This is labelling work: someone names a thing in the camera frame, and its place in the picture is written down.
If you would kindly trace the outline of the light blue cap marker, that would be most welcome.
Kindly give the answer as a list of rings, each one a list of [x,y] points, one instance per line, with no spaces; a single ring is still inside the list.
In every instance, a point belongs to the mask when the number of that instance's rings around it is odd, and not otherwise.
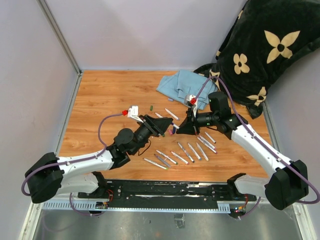
[[[191,149],[191,151],[193,152],[193,154],[196,156],[196,158],[201,161],[202,158],[200,157],[200,155],[196,152],[196,150],[193,148],[193,146],[188,142],[188,147]]]

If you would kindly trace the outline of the grey blue cap marker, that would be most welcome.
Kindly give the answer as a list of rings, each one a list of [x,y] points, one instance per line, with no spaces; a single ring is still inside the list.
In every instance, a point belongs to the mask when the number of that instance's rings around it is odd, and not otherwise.
[[[164,110],[168,113],[168,114],[170,114],[174,119],[176,119],[176,120],[180,120],[180,118],[178,117],[178,116],[176,116],[173,112],[171,112],[169,109],[167,109],[167,108],[164,108]]]

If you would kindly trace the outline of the pink marker pen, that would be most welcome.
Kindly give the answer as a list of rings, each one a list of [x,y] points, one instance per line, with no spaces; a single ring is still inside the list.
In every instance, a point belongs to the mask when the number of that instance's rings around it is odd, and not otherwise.
[[[216,147],[211,144],[208,140],[206,140],[203,136],[199,136],[206,144],[208,144],[212,149],[216,149]]]

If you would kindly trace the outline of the dark blue cap marker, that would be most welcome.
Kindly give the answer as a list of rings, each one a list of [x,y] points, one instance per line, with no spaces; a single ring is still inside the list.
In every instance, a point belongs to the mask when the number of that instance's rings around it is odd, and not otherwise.
[[[191,160],[191,162],[195,163],[195,160],[191,157],[191,155],[187,152],[187,150],[182,146],[182,144],[179,142],[177,142],[177,144],[183,150],[183,152],[186,154],[186,156]]]

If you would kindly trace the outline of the magenta cap marker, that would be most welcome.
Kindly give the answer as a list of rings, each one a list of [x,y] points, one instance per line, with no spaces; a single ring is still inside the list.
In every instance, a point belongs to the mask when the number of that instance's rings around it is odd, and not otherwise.
[[[200,137],[197,137],[197,139],[202,143],[204,144],[207,148],[209,148],[213,153],[217,154],[217,151],[211,147],[209,144],[207,144],[204,140],[202,140]]]

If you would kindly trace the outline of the red pink cap marker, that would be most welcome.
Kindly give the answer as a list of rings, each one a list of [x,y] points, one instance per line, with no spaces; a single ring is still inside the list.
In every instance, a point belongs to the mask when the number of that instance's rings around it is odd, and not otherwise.
[[[183,163],[185,163],[186,165],[189,164],[189,162],[187,160],[185,160],[184,158],[182,158],[180,155],[178,155],[177,153],[175,153],[174,151],[170,151],[172,153],[172,155],[176,158],[178,158],[179,160],[181,160]]]

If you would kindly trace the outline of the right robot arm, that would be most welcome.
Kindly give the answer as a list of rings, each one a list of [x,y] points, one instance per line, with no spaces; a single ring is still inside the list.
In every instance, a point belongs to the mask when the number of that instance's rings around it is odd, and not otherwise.
[[[301,161],[293,161],[274,149],[236,111],[233,104],[222,92],[212,92],[208,96],[209,112],[198,111],[195,95],[188,94],[184,104],[188,107],[186,118],[176,131],[177,134],[199,135],[204,127],[216,127],[217,131],[245,149],[264,169],[267,178],[253,177],[239,173],[227,183],[227,196],[232,200],[244,194],[266,198],[278,210],[298,202],[309,193],[307,166]]]

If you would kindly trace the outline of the light green marker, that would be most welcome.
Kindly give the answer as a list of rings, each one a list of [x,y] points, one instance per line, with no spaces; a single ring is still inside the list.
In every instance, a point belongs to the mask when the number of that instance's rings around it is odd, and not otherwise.
[[[158,164],[158,163],[156,163],[156,162],[154,162],[154,161],[152,161],[152,160],[150,160],[150,159],[143,158],[143,160],[146,161],[146,162],[148,162],[148,163],[150,163],[150,164],[152,164],[152,165],[154,165],[154,166],[157,166],[157,167],[159,167],[159,168],[161,168],[161,169],[168,170],[167,167],[162,166],[162,165],[160,165],[160,164]]]

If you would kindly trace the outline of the white slim marker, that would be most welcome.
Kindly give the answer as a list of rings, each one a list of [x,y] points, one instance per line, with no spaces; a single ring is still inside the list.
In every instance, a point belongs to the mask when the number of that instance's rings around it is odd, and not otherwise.
[[[199,145],[199,143],[196,142],[196,145],[197,145],[199,151],[201,152],[201,154],[203,155],[204,159],[205,159],[206,161],[209,161],[208,156],[206,155],[206,153],[204,152],[204,150],[202,149],[202,147]]]

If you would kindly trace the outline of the lavender marker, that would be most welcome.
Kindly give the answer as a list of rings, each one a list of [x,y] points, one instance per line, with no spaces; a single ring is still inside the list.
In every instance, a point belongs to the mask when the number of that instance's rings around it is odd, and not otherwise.
[[[165,164],[168,168],[171,167],[171,165],[169,163],[167,163],[162,157],[160,157],[159,155],[157,154],[154,154],[154,156],[159,159],[163,164]]]

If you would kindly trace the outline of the black marker pen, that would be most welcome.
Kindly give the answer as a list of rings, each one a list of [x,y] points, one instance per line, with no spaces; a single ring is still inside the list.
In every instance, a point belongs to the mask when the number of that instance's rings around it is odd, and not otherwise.
[[[208,132],[205,131],[204,133],[214,144],[217,143],[216,140]]]

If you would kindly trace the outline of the green cap marker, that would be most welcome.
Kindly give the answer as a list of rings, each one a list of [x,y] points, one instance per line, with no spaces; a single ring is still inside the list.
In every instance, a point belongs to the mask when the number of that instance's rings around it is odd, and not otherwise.
[[[159,151],[159,150],[157,150],[157,149],[156,149],[156,152],[159,153],[160,155],[162,155],[163,157],[165,157],[166,159],[170,160],[173,164],[178,165],[178,163],[177,163],[175,160],[173,160],[172,158],[170,158],[170,157],[169,157],[168,155],[166,155],[165,153],[163,153],[163,152],[161,152],[161,151]]]

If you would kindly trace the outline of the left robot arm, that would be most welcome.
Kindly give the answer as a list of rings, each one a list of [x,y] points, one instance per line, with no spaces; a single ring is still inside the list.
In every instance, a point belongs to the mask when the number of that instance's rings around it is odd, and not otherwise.
[[[144,148],[150,137],[163,136],[172,121],[171,117],[139,115],[136,131],[121,129],[113,143],[104,144],[100,151],[72,157],[59,157],[48,152],[26,171],[21,191],[34,204],[69,193],[93,194],[101,198],[107,193],[101,172],[127,164],[130,156]]]

